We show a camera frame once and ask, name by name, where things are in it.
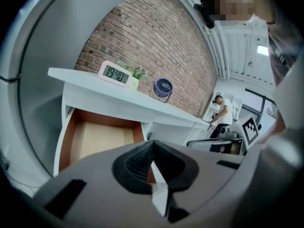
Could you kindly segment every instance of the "black pants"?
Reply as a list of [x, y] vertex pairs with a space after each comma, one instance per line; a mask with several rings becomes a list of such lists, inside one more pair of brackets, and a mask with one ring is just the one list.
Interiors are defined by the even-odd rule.
[[[229, 124], [224, 124], [224, 123], [221, 123], [221, 124], [218, 124], [216, 129], [213, 131], [213, 133], [211, 134], [210, 138], [211, 139], [215, 139], [218, 137], [218, 135], [220, 134], [220, 130], [222, 127], [226, 127], [226, 126], [229, 126]], [[210, 147], [210, 151], [211, 152], [217, 152], [219, 153], [220, 151], [220, 145], [211, 145]]]

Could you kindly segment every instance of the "fan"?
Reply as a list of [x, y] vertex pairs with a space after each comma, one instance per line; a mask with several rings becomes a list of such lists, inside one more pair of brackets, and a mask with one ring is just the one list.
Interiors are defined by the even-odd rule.
[[[158, 97], [160, 98], [167, 97], [167, 99], [165, 101], [162, 101], [159, 98], [151, 95], [152, 90]], [[153, 88], [150, 91], [150, 96], [161, 102], [167, 103], [172, 94], [172, 91], [173, 91], [172, 83], [166, 78], [159, 78], [158, 80], [155, 81]]]

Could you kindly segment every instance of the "white t-shirt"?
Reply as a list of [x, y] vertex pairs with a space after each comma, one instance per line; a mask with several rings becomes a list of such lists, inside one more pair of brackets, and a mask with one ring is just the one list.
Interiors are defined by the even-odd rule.
[[232, 117], [233, 107], [230, 100], [223, 98], [223, 102], [220, 105], [218, 113], [220, 113], [224, 109], [225, 105], [228, 107], [228, 112], [218, 119], [218, 124], [230, 125], [233, 123], [233, 117]]

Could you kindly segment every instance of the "window frame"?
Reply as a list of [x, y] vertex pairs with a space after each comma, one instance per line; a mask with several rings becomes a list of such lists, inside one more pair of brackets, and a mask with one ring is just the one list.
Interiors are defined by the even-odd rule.
[[275, 102], [273, 100], [267, 98], [265, 95], [261, 95], [261, 94], [259, 94], [257, 92], [254, 92], [254, 91], [250, 90], [250, 89], [245, 89], [245, 91], [247, 91], [249, 93], [252, 93], [252, 94], [255, 94], [255, 95], [257, 95], [257, 96], [259, 96], [259, 97], [261, 97], [263, 99], [260, 111], [254, 109], [254, 108], [252, 108], [252, 107], [250, 107], [249, 105], [246, 105], [246, 104], [242, 104], [242, 107], [241, 107], [241, 108], [244, 108], [247, 111], [250, 111], [250, 112], [258, 115], [256, 124], [257, 124], [257, 126], [259, 126], [260, 122], [261, 122], [261, 119], [262, 119], [262, 116], [263, 116], [266, 100], [270, 101], [274, 105], [276, 105], [276, 104], [275, 104]]

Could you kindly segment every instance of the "green plant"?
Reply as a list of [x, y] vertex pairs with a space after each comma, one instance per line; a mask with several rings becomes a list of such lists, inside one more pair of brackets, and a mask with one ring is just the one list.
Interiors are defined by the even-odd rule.
[[131, 72], [132, 76], [138, 80], [146, 79], [148, 77], [147, 71], [145, 71], [142, 68], [142, 66], [140, 66], [140, 67], [127, 66], [127, 65], [121, 64], [120, 62], [117, 62], [116, 64], [118, 66], [128, 70], [129, 72]]

